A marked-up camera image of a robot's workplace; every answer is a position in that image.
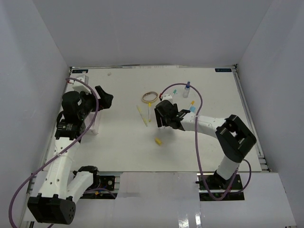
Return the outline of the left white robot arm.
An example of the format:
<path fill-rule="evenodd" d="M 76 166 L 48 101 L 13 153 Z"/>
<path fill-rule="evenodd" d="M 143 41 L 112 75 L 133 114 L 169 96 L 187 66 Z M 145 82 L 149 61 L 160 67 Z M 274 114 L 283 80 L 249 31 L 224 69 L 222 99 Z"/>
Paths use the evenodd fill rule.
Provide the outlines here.
<path fill-rule="evenodd" d="M 63 110 L 57 116 L 55 132 L 55 160 L 49 165 L 45 180 L 36 196 L 28 200 L 28 209 L 39 223 L 69 225 L 76 212 L 76 203 L 85 191 L 100 187 L 98 168 L 82 166 L 69 181 L 73 157 L 80 146 L 79 136 L 85 132 L 89 114 L 108 109 L 113 95 L 101 86 L 95 90 L 99 99 L 86 91 L 66 92 L 62 96 Z"/>

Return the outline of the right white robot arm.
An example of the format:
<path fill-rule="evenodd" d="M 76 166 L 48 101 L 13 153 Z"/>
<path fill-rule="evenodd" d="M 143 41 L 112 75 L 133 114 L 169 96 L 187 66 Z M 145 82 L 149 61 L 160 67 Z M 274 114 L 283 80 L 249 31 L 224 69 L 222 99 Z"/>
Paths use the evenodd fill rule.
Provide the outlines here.
<path fill-rule="evenodd" d="M 197 116 L 190 110 L 178 110 L 177 104 L 163 100 L 156 105 L 155 117 L 158 127 L 193 131 L 218 139 L 224 157 L 206 183 L 219 189 L 231 185 L 234 172 L 257 142 L 256 137 L 236 115 L 228 118 Z"/>

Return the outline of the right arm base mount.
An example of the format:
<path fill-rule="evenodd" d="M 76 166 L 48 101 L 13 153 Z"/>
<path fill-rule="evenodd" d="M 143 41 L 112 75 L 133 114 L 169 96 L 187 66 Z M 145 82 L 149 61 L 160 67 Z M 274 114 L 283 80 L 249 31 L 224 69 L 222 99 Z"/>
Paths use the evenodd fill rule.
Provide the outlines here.
<path fill-rule="evenodd" d="M 210 192 L 216 197 L 216 198 L 220 198 L 225 190 L 227 189 L 230 180 L 227 181 L 226 184 L 222 185 L 222 184 L 216 184 L 214 182 L 213 179 L 213 175 L 212 174 L 207 174 L 204 175 L 204 177 L 206 178 L 206 182 L 208 184 L 209 190 Z M 207 202 L 207 201 L 213 201 L 214 199 L 209 195 L 208 191 L 206 190 L 205 185 L 203 184 L 201 175 L 198 174 L 197 175 L 197 180 L 195 182 L 196 184 L 198 184 L 198 188 L 199 188 L 199 199 L 201 202 Z M 243 182 L 240 178 L 240 175 L 237 174 L 232 186 L 230 187 L 227 195 L 225 196 L 225 198 L 222 201 L 244 201 L 245 200 L 245 196 L 243 192 L 240 192 L 243 188 Z"/>

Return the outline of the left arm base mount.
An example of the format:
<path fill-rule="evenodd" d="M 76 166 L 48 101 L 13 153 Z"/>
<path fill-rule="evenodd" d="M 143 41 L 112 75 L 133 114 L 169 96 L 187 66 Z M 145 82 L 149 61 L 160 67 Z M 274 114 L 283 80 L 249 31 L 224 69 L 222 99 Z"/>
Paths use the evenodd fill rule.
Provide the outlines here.
<path fill-rule="evenodd" d="M 96 177 L 95 183 L 87 188 L 80 199 L 114 200 L 119 189 L 118 177 L 113 175 L 97 175 Z"/>

